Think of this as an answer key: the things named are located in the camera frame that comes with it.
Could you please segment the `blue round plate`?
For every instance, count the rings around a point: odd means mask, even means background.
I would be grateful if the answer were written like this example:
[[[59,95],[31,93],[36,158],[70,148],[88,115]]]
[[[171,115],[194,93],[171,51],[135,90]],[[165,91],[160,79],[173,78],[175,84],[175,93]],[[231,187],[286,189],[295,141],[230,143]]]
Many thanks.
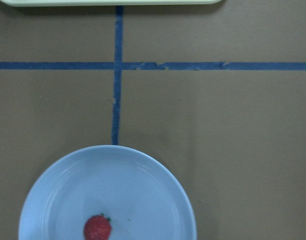
[[[87,220],[104,214],[112,240],[195,240],[189,198],[152,157],[118,145],[92,146],[53,163],[32,186],[20,240],[81,240]]]

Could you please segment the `red strawberry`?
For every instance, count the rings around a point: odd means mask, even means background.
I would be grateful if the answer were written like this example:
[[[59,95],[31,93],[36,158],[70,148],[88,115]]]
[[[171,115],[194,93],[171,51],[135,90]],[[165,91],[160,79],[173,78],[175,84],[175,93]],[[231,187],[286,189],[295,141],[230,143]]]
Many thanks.
[[[90,217],[84,225],[85,240],[108,240],[112,231],[111,219],[104,214]]]

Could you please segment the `cream bear tray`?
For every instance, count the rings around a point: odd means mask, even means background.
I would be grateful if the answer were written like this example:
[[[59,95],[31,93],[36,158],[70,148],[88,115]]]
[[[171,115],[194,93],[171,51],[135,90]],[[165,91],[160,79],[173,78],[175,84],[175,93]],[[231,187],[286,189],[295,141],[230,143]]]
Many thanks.
[[[13,7],[211,5],[220,0],[1,0]]]

